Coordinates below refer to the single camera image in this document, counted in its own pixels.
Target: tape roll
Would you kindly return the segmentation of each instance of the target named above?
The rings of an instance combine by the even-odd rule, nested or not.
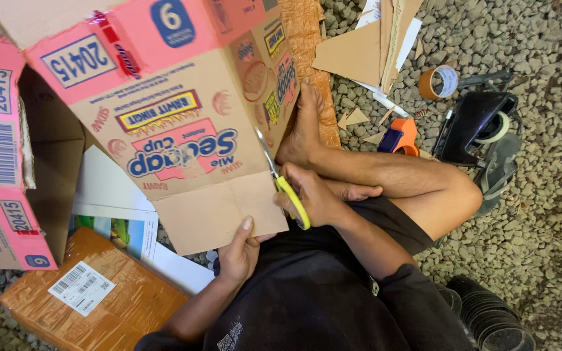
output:
[[[439,94],[433,90],[433,76],[435,73],[441,76],[441,81],[443,82],[443,88]],[[418,90],[420,91],[420,95],[425,99],[443,99],[454,94],[458,84],[459,77],[457,76],[457,71],[448,65],[442,65],[430,69],[420,76]]]
[[[511,124],[511,118],[502,111],[498,111],[498,116],[500,116],[500,129],[486,139],[474,139],[475,142],[479,144],[491,144],[492,142],[500,140],[506,132],[508,132]]]

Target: fingernail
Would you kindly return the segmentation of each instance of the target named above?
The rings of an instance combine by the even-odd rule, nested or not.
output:
[[[242,229],[248,230],[253,225],[253,217],[247,216],[242,222]]]

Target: sandal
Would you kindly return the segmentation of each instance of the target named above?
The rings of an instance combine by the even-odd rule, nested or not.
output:
[[[500,202],[500,195],[508,189],[517,171],[515,156],[521,147],[519,136],[505,134],[492,143],[485,157],[487,165],[474,180],[483,193],[483,203],[474,215],[486,215]]]

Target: scissors blade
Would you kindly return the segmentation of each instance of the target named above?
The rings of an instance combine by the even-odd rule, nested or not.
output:
[[[263,139],[263,135],[259,131],[259,128],[255,127],[255,132],[257,132],[257,137],[259,138],[259,142],[261,143],[261,146],[263,146],[263,153],[266,155],[266,159],[268,160],[268,166],[270,166],[270,171],[273,176],[278,178],[279,176],[277,174],[277,167],[275,166],[274,161],[270,157],[270,149],[268,148],[266,141]]]

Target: brown tape roll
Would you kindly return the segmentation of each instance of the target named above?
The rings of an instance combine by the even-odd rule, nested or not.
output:
[[[433,76],[435,73],[441,76],[443,81],[443,89],[438,94],[433,90]],[[459,84],[459,77],[457,71],[448,65],[437,66],[424,72],[418,81],[418,90],[423,98],[428,100],[436,100],[447,98],[454,94]]]

